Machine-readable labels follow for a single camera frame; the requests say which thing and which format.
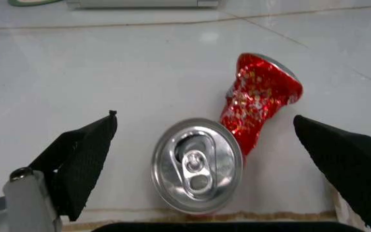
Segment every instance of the can rim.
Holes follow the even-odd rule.
[[[228,192],[228,196],[226,200],[224,200],[221,204],[218,204],[213,208],[210,208],[207,210],[201,210],[201,211],[185,210],[181,207],[178,207],[177,205],[174,205],[172,202],[170,202],[169,199],[174,199],[174,198],[168,194],[164,194],[161,183],[158,180],[158,172],[157,172],[157,158],[159,157],[159,151],[162,149],[163,145],[168,141],[168,139],[170,138],[170,135],[175,134],[179,130],[192,127],[192,126],[207,126],[208,128],[220,133],[227,140],[228,144],[233,150],[234,156],[236,158],[235,159],[236,167],[241,167],[241,168],[235,169],[235,175],[234,175],[235,181],[233,182],[231,186],[231,190]],[[232,199],[233,193],[235,192],[237,186],[240,184],[242,176],[243,176],[243,154],[241,152],[240,146],[237,143],[237,140],[235,139],[234,135],[222,124],[209,120],[209,119],[205,119],[205,118],[190,118],[190,119],[177,122],[176,124],[169,127],[158,140],[156,147],[154,148],[153,157],[151,160],[151,178],[153,180],[154,186],[158,194],[160,195],[160,197],[172,208],[178,211],[181,211],[183,213],[192,214],[192,215],[209,214],[209,213],[212,213],[214,211],[217,211],[223,208]]]

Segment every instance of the can lid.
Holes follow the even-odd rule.
[[[220,123],[203,118],[168,129],[152,160],[152,178],[161,197],[188,214],[224,206],[242,172],[243,157],[234,136]]]

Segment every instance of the white tile floor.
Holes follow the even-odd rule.
[[[80,221],[160,216],[147,210],[166,207],[149,175],[159,136],[181,119],[217,120],[237,56],[256,52],[291,69],[304,95],[266,123],[243,182],[221,213],[332,210],[324,178],[298,142],[292,119],[302,114],[371,135],[371,7],[232,15],[368,5],[225,0],[220,12],[68,11],[64,2],[15,8],[0,0],[0,195],[9,173],[61,132],[116,109],[117,135]],[[120,25],[139,23],[147,25]],[[113,210],[92,210],[104,208]]]

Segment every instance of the floor tile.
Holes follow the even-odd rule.
[[[371,9],[251,18],[371,79]]]

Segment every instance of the can opening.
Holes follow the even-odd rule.
[[[201,135],[191,135],[180,140],[174,150],[175,160],[181,164],[184,154],[191,149],[204,151],[206,148],[201,142],[202,137]]]

